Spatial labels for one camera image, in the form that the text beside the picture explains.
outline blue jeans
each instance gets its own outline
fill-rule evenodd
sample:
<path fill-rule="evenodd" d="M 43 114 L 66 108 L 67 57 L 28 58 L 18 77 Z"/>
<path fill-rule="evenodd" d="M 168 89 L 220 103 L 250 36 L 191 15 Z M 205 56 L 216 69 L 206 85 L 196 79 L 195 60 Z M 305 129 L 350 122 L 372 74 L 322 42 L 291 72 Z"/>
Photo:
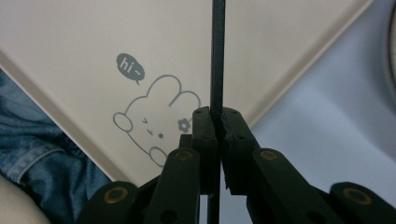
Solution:
<path fill-rule="evenodd" d="M 110 181 L 1 70 L 0 173 L 31 195 L 52 223 L 75 223 Z"/>

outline bunny ear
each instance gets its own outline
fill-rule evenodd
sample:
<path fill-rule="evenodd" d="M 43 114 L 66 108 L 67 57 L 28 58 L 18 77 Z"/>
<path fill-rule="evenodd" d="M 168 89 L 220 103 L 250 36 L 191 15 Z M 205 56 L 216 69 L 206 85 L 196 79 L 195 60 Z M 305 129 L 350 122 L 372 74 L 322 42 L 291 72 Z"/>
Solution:
<path fill-rule="evenodd" d="M 182 91 L 169 106 L 174 108 L 174 110 L 182 111 L 185 118 L 190 121 L 192 111 L 201 107 L 201 100 L 193 91 Z"/>
<path fill-rule="evenodd" d="M 180 92 L 180 80 L 171 75 L 163 75 L 158 77 L 148 88 L 147 97 L 154 97 L 165 104 L 170 104 Z"/>

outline black rod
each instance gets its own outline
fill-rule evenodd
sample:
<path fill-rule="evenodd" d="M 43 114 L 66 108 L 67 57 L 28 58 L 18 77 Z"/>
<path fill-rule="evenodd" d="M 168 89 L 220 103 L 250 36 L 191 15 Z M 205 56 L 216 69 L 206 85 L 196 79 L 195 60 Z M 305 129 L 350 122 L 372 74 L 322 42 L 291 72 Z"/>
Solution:
<path fill-rule="evenodd" d="M 210 82 L 210 115 L 215 125 L 216 136 L 221 137 L 223 108 L 223 79 L 224 79 L 224 31 L 225 31 L 225 0 L 213 0 L 212 6 L 212 64 Z M 207 223 L 219 223 L 219 179 L 220 155 L 219 148 L 215 152 L 213 193 L 207 202 Z"/>

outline notebook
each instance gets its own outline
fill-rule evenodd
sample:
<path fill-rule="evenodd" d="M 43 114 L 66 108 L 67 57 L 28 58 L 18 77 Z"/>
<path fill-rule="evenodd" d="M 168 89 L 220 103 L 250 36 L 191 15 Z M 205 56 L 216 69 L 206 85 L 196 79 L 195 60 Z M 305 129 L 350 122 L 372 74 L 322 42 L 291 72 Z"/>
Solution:
<path fill-rule="evenodd" d="M 252 126 L 372 0 L 230 0 L 224 105 Z M 0 1 L 0 65 L 114 180 L 161 172 L 209 105 L 211 1 Z"/>

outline cartoon bunny drawing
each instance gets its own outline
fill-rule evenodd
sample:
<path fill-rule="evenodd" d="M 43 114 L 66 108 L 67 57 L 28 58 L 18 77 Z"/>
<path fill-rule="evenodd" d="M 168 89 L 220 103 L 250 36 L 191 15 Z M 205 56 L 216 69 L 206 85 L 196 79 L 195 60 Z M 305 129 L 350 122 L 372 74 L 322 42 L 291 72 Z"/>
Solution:
<path fill-rule="evenodd" d="M 158 166 L 177 148 L 182 133 L 191 131 L 192 111 L 201 106 L 193 91 L 183 91 L 180 80 L 158 77 L 147 94 L 137 97 L 125 111 L 113 116 L 114 123 Z"/>

